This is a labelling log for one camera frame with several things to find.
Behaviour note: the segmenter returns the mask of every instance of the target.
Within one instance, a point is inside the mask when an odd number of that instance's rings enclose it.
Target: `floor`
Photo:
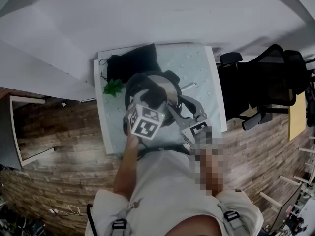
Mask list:
[[[87,217],[53,217],[50,208],[69,212],[68,205],[92,204],[97,190],[112,190],[119,160],[105,156],[95,101],[78,103],[50,98],[44,105],[30,104],[15,110],[14,120],[22,157],[27,158],[51,147],[55,152],[45,159],[27,165],[22,171],[0,173],[1,192],[22,215],[42,217],[49,235],[84,235]],[[279,175],[293,179],[302,177],[310,148],[308,128],[288,142],[288,116],[276,115],[272,122],[243,131],[239,120],[228,122],[224,134],[229,158],[226,187],[243,189],[263,212],[265,225],[276,214],[269,203],[260,198],[263,191],[278,202],[294,192],[290,185],[278,180]]]

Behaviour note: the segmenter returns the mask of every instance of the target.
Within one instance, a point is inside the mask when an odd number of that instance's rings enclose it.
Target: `white wall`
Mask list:
[[[0,60],[1,87],[72,100],[95,98],[95,88],[90,84],[1,40]]]
[[[211,45],[216,55],[258,55],[275,41],[295,47],[304,28],[314,33],[302,7],[296,0],[11,0],[0,39],[93,84],[89,60],[101,50],[183,41]]]

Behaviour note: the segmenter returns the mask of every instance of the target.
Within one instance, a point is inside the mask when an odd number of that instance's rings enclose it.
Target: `black cloth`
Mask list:
[[[136,73],[160,71],[154,44],[136,48],[121,56],[112,55],[107,61],[107,81],[121,79],[123,83]]]

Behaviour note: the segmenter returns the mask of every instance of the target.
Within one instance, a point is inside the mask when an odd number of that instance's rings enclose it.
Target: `office chair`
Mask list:
[[[242,60],[239,53],[221,55],[218,73],[226,120],[242,119],[244,130],[272,120],[272,113],[288,114],[288,108],[271,105],[293,106],[296,95],[308,87],[305,62],[297,51],[283,51],[275,44],[249,62]],[[242,116],[249,105],[257,107],[257,113]]]

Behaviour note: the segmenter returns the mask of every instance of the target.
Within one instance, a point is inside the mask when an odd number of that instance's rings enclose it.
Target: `person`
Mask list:
[[[97,192],[91,211],[95,233],[89,221],[86,236],[237,235],[224,216],[227,209],[238,212],[247,235],[258,234],[261,212],[243,191],[223,190],[219,160],[211,150],[200,151],[200,162],[175,151],[151,152],[137,161],[138,146],[128,125],[113,192]],[[123,222],[114,225],[117,219]]]

